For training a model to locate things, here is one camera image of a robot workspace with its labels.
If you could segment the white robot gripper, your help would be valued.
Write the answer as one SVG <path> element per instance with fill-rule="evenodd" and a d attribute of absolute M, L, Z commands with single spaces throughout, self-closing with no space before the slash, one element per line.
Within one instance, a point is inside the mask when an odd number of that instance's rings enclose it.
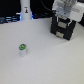
<path fill-rule="evenodd" d="M 55 0 L 52 9 L 57 15 L 67 17 L 72 20 L 68 27 L 68 32 L 72 34 L 76 21 L 80 22 L 83 17 L 83 4 L 77 0 Z M 55 14 L 53 15 L 53 24 L 58 25 L 58 17 Z"/>

